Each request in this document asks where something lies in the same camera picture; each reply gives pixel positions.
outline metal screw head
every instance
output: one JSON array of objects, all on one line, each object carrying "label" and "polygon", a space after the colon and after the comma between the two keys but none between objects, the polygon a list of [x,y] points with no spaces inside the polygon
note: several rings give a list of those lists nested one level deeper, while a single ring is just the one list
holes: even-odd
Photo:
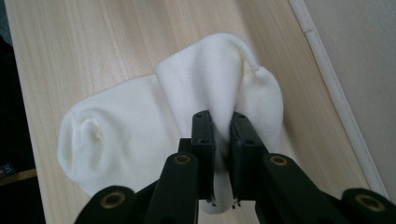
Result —
[{"label": "metal screw head", "polygon": [[125,201],[125,194],[119,190],[108,193],[100,201],[100,205],[105,209],[118,207]]},{"label": "metal screw head", "polygon": [[383,212],[386,209],[385,205],[379,200],[367,194],[358,194],[355,196],[355,200],[373,212]]},{"label": "metal screw head", "polygon": [[281,156],[272,156],[270,158],[271,163],[275,164],[275,165],[287,165],[288,161],[281,157]]},{"label": "metal screw head", "polygon": [[187,164],[191,161],[191,158],[187,155],[179,155],[174,158],[174,162],[179,165]]}]

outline black plastic part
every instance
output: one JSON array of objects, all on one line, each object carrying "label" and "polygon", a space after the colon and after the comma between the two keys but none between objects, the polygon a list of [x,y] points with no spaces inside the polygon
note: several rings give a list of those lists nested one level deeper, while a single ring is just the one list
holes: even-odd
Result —
[{"label": "black plastic part", "polygon": [[191,153],[191,139],[190,138],[180,138],[178,142],[177,152],[190,152]]},{"label": "black plastic part", "polygon": [[196,113],[192,117],[191,153],[199,161],[199,199],[211,201],[214,198],[216,142],[212,118],[208,110]]},{"label": "black plastic part", "polygon": [[132,220],[134,220],[134,224],[143,223],[144,217],[146,216],[146,211],[149,208],[149,203],[151,202],[152,195],[155,191],[155,188],[157,187],[157,182],[158,181],[155,181],[134,195],[134,210],[130,214]]},{"label": "black plastic part", "polygon": [[254,201],[260,185],[262,156],[268,154],[248,117],[234,112],[230,125],[230,179],[233,196],[238,201]]},{"label": "black plastic part", "polygon": [[145,224],[198,221],[198,160],[176,153],[166,160],[144,220]]},{"label": "black plastic part", "polygon": [[137,223],[132,211],[135,197],[131,189],[111,186],[96,193],[79,214],[76,224]]},{"label": "black plastic part", "polygon": [[342,203],[353,223],[396,223],[396,206],[368,189],[348,189]]},{"label": "black plastic part", "polygon": [[291,158],[264,156],[263,180],[284,223],[348,223]]}]

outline sock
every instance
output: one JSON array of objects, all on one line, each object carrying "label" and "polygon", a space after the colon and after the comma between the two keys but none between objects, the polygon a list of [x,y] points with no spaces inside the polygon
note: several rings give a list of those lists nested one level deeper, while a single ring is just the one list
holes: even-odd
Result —
[{"label": "sock", "polygon": [[233,205],[224,164],[234,111],[253,123],[268,150],[279,140],[283,103],[273,75],[234,35],[209,35],[154,67],[154,74],[121,83],[74,105],[64,116],[58,161],[89,195],[111,185],[139,191],[159,178],[180,137],[191,137],[193,114],[209,110],[217,152],[216,207]]}]

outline wood grain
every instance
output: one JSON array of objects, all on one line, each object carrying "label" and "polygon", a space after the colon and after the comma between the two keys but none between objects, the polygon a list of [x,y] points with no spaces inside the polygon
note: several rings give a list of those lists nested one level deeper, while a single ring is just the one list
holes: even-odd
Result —
[{"label": "wood grain", "polygon": [[[287,0],[7,0],[46,220],[71,223],[89,200],[56,160],[63,115],[79,100],[152,67],[200,38],[240,36],[284,96],[279,152],[340,197],[367,183]],[[200,223],[258,223],[253,203]]]}]

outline dark floor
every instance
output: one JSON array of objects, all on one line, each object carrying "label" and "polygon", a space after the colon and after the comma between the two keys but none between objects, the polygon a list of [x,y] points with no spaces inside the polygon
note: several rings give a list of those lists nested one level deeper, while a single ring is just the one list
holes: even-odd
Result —
[{"label": "dark floor", "polygon": [[[35,169],[4,0],[0,0],[0,166]],[[37,177],[0,186],[0,223],[45,223]]]}]

